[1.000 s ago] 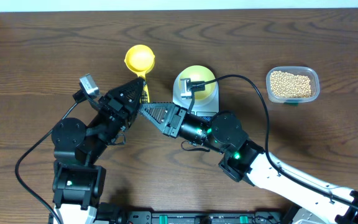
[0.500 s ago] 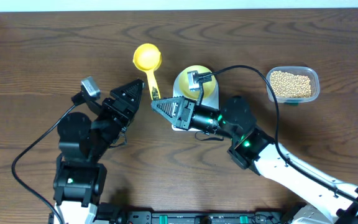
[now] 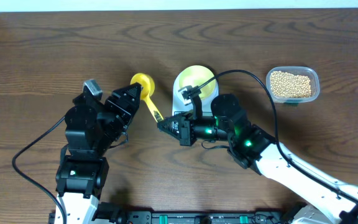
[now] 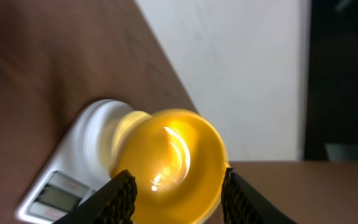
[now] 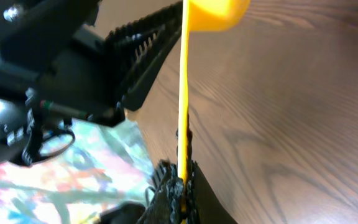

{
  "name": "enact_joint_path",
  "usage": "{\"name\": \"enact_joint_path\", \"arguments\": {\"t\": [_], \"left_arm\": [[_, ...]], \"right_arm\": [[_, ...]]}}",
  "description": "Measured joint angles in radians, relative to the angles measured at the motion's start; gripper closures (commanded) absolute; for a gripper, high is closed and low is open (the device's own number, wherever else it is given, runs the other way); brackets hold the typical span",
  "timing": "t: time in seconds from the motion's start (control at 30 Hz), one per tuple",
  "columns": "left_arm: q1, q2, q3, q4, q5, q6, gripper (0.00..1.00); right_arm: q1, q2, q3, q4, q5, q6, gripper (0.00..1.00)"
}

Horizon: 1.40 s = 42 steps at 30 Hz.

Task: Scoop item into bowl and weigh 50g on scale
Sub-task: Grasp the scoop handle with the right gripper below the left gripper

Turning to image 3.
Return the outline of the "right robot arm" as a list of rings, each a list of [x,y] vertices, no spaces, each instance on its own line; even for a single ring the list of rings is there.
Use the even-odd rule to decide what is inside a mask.
[[[226,141],[227,151],[243,169],[272,179],[309,204],[291,223],[358,223],[358,186],[325,174],[289,151],[277,139],[247,119],[246,111],[232,94],[215,97],[211,116],[199,108],[165,118],[159,130],[192,146],[196,140]]]

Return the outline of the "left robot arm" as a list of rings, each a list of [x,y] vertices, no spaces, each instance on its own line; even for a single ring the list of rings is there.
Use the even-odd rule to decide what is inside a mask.
[[[56,174],[58,201],[55,223],[126,223],[127,213],[100,197],[109,164],[107,150],[119,140],[139,109],[142,86],[134,83],[114,90],[104,103],[95,80],[83,84],[65,114],[67,148],[61,152]]]

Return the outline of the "yellow plastic measuring scoop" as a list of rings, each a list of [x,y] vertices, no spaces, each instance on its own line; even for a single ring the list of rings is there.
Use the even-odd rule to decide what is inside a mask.
[[[140,99],[145,102],[150,113],[154,117],[154,120],[157,123],[163,121],[163,116],[150,98],[155,91],[155,83],[153,78],[148,74],[136,73],[131,79],[131,84],[134,83],[139,83],[141,85],[142,90],[140,94]]]

